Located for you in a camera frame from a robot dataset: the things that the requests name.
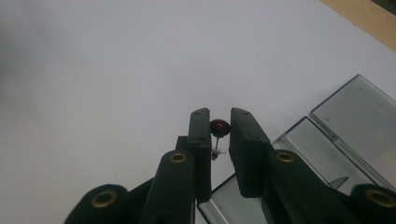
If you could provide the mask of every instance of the red sphere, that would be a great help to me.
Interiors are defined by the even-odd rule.
[[[215,137],[222,138],[230,133],[230,130],[230,124],[223,119],[213,119],[210,121],[210,132],[212,132]]]

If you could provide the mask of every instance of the white surface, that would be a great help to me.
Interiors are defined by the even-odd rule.
[[[358,73],[396,99],[395,61],[313,0],[3,0],[0,223],[62,223],[90,189],[138,186],[201,107],[244,108],[274,140]]]

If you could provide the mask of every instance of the wooden edge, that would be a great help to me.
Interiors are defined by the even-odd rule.
[[[396,16],[370,0],[321,0],[396,51]]]

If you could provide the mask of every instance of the white table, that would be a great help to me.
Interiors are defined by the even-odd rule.
[[[396,99],[395,61],[319,1],[1,1],[0,223],[137,187],[201,107],[274,140],[356,74]],[[213,187],[232,173],[219,156]]]

